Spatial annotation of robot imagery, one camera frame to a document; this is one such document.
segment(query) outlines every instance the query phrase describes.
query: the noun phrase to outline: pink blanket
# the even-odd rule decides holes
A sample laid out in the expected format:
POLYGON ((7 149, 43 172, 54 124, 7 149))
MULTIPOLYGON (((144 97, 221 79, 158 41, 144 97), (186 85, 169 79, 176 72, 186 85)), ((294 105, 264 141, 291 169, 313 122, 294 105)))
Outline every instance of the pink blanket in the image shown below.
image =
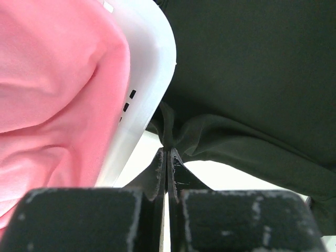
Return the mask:
POLYGON ((129 73, 96 0, 0 0, 0 237, 28 190, 95 184, 129 73))

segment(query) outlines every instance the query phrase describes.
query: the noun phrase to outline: garment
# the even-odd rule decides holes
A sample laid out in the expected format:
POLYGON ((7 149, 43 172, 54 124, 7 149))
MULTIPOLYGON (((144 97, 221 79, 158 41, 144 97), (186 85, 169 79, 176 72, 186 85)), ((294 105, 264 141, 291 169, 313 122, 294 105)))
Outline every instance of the garment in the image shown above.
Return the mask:
POLYGON ((336 235, 335 2, 160 4, 177 65, 148 130, 184 162, 311 196, 321 232, 336 235))
POLYGON ((36 187, 94 186, 130 74, 95 0, 0 1, 0 237, 36 187))

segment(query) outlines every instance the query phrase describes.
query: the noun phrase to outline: white laundry basket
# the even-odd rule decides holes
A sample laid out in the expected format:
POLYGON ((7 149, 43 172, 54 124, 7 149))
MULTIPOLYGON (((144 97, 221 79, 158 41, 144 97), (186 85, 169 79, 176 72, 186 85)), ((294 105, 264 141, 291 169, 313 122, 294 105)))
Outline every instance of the white laundry basket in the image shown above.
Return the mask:
POLYGON ((131 75, 122 119, 96 186, 111 187, 131 156, 174 73, 176 45, 168 20, 153 0, 100 1, 123 30, 131 75))

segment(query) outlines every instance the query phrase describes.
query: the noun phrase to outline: pink cloth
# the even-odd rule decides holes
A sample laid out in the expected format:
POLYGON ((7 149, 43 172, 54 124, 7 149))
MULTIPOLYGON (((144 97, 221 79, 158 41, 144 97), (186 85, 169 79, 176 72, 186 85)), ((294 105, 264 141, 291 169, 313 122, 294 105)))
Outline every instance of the pink cloth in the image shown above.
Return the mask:
POLYGON ((0 237, 30 189, 95 184, 129 73, 96 0, 0 0, 0 237))

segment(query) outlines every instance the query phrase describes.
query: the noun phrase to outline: pink towel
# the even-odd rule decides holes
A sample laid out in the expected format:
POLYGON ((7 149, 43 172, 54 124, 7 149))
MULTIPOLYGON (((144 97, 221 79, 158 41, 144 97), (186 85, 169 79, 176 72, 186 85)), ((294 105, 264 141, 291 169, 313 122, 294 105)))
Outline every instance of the pink towel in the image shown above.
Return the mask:
POLYGON ((96 0, 0 0, 0 237, 30 189, 94 186, 129 74, 96 0))

